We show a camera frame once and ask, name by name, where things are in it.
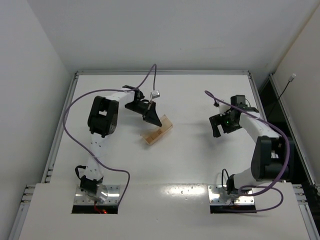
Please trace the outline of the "wooden block tray box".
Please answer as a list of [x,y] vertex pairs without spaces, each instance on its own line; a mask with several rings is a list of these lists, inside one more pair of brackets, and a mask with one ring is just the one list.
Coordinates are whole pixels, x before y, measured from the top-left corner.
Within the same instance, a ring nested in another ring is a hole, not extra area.
[[173,128],[173,123],[165,114],[160,118],[160,122],[162,123],[161,127],[156,127],[153,130],[148,130],[141,134],[142,139],[150,146],[160,140]]

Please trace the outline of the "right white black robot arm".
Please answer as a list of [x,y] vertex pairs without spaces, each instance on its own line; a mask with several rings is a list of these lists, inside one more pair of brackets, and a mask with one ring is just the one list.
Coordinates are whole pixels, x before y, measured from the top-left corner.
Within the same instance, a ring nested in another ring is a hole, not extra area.
[[230,102],[225,102],[209,91],[205,93],[213,98],[213,105],[219,109],[218,114],[209,118],[213,137],[244,129],[255,144],[250,167],[228,177],[225,188],[228,194],[244,193],[261,183],[269,183],[260,191],[263,194],[277,182],[293,177],[295,145],[291,138],[262,119],[258,109],[246,104],[244,95],[234,95]]

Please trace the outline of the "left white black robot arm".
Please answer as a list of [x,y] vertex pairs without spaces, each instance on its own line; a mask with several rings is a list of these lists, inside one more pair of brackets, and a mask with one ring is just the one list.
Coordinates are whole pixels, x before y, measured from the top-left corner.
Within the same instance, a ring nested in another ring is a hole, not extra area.
[[89,128],[91,143],[89,151],[90,159],[85,166],[80,178],[80,189],[95,199],[105,198],[107,188],[103,184],[103,169],[113,172],[125,173],[126,170],[115,169],[106,166],[100,159],[102,153],[107,150],[108,137],[116,130],[118,125],[119,110],[124,107],[142,116],[143,121],[161,127],[162,123],[156,112],[154,99],[160,97],[160,92],[153,89],[149,99],[136,87],[124,85],[108,96],[96,96],[89,112],[87,125]]

